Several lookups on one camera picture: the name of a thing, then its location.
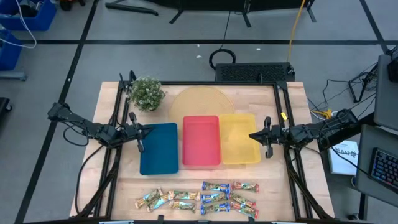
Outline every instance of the candy bar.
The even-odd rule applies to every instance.
[[[246,183],[240,183],[240,182],[234,182],[231,186],[232,190],[250,190],[252,192],[258,192],[259,191],[259,185],[258,184],[246,184]]]
[[[237,212],[240,212],[240,213],[245,214],[252,218],[258,218],[258,216],[259,216],[258,210],[254,209],[254,208],[249,208],[249,207],[242,205],[238,202],[231,202],[231,209],[236,210]]]
[[[200,212],[202,215],[205,215],[209,212],[229,212],[230,207],[229,203],[221,203],[217,205],[201,205]]]
[[[185,203],[185,202],[179,202],[179,201],[171,201],[170,202],[170,208],[172,208],[172,209],[181,209],[181,210],[191,210],[193,213],[195,213],[195,210],[197,209],[197,205],[195,203]]]
[[[177,190],[169,191],[169,200],[200,200],[200,192],[182,192]]]
[[[224,200],[228,200],[228,199],[229,199],[229,195],[224,192],[221,192],[218,194],[209,194],[209,195],[201,196],[202,203],[220,202],[220,201],[224,201]]]
[[[221,192],[229,193],[229,184],[212,184],[206,181],[203,181],[203,185],[201,187],[202,190],[217,190]]]
[[[155,210],[156,208],[159,208],[161,205],[169,201],[169,196],[168,195],[162,195],[160,198],[154,200],[152,203],[148,205],[148,212],[151,212]]]
[[[153,192],[143,196],[141,199],[139,199],[136,202],[136,208],[139,209],[143,205],[149,205],[151,202],[153,202],[155,199],[159,198],[162,195],[163,195],[162,189],[158,188]]]
[[[255,201],[249,201],[245,198],[243,198],[242,196],[232,192],[230,195],[231,199],[234,200],[235,202],[238,202],[242,205],[251,207],[251,208],[256,208],[256,202]]]

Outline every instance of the floor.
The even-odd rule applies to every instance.
[[[16,219],[40,151],[48,148],[25,222],[68,218],[84,149],[63,140],[61,124],[54,133],[54,127],[49,129],[46,113],[53,102],[65,100],[75,113],[91,119],[101,82],[116,81],[119,73],[127,77],[134,70],[137,76],[160,80],[214,80],[208,57],[220,47],[217,40],[223,39],[227,12],[186,11],[170,25],[175,9],[132,1],[158,11],[155,17],[106,9],[108,1],[87,0],[85,7],[75,4],[70,12],[58,10],[50,30],[34,32],[38,46],[22,51],[16,70],[29,78],[0,80],[0,96],[10,98],[14,106],[0,129],[0,223]],[[291,64],[314,103],[323,101],[327,78],[349,80],[377,61],[381,45],[398,44],[397,7],[395,0],[316,0],[312,11],[317,22],[303,12],[295,35],[301,41],[293,46]],[[242,16],[231,13],[226,40],[232,41],[224,47],[235,52],[237,62],[284,62],[297,12],[251,12],[251,28]],[[14,35],[32,43],[26,32]],[[218,63],[229,60],[227,55],[215,57]],[[326,97],[345,88],[346,83],[330,83]],[[355,107],[354,113],[359,115],[369,103]],[[345,91],[329,105],[333,111],[351,107],[352,97]],[[370,106],[364,114],[372,111]],[[325,161],[336,217],[345,219],[358,212],[359,193],[351,188],[350,177],[329,174]],[[369,199],[370,222],[398,223],[397,212]]]

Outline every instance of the yellow cable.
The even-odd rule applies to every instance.
[[[304,3],[305,3],[305,0],[303,0],[303,2],[301,3],[300,10],[299,10],[299,12],[297,14],[297,17],[296,17],[296,21],[294,22],[294,25],[293,25],[292,34],[290,35],[289,53],[287,55],[287,62],[290,61],[290,54],[292,53],[292,42],[293,42],[293,39],[294,39],[294,31],[296,30],[296,26],[297,26],[297,23],[299,22],[299,18],[301,16],[301,12],[303,11]]]

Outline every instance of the potted plant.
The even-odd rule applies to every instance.
[[[156,110],[165,96],[160,81],[155,78],[140,77],[132,83],[130,100],[141,111]]]

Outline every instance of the wooden table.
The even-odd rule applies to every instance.
[[[96,106],[94,122],[107,123],[112,115],[114,108],[114,99],[117,92],[117,82],[102,83],[101,91]],[[251,113],[256,117],[257,129],[263,128],[264,119],[270,116],[273,123],[278,122],[277,111],[275,107],[275,98],[273,87],[271,86],[214,86],[226,94],[233,102],[235,113]],[[303,83],[288,83],[290,102],[294,114],[295,124],[311,123],[311,116],[308,110],[307,99]],[[166,92],[160,107],[149,113],[140,112],[130,106],[130,111],[135,112],[137,120],[141,124],[167,123],[167,112],[174,98],[189,86],[170,85],[164,86]],[[283,110],[283,93],[280,91]],[[193,214],[190,211],[171,210],[169,206],[163,205],[159,209],[148,213],[146,209],[137,210],[134,206],[137,198],[148,194],[153,189],[161,187],[164,192],[168,190],[189,190],[198,191],[204,180],[216,183],[232,183],[234,180],[241,182],[255,182],[260,186],[260,192],[239,193],[248,198],[256,200],[259,210],[258,220],[276,221],[294,220],[292,200],[288,183],[288,175],[283,157],[282,146],[273,145],[274,156],[271,159],[265,158],[265,147],[261,147],[262,160],[258,164],[221,166],[213,170],[189,170],[182,165],[181,141],[179,141],[179,166],[180,170],[173,175],[143,176],[139,173],[140,155],[136,142],[129,142],[123,145],[121,164],[119,167],[118,182],[114,198],[114,207],[112,219],[117,220],[156,220],[158,215],[164,215],[165,220],[247,220],[248,218],[238,212],[218,212],[209,213],[205,216],[200,215],[200,202],[197,202],[197,212]],[[87,158],[99,144],[91,140],[86,148],[85,158]],[[309,147],[318,149],[315,142]],[[103,166],[105,150],[100,151],[86,165],[81,175],[80,192],[78,204],[82,209],[90,200],[98,188],[101,169]],[[325,211],[334,217],[333,207],[330,200],[330,194],[326,183],[325,174],[320,156],[309,150],[302,150],[302,160],[307,178],[309,191],[325,209]],[[299,189],[298,200],[300,213],[305,217],[302,196]],[[103,202],[108,201],[108,193],[104,193]],[[101,207],[101,215],[105,214],[106,203]],[[71,215],[75,214],[72,206]]]

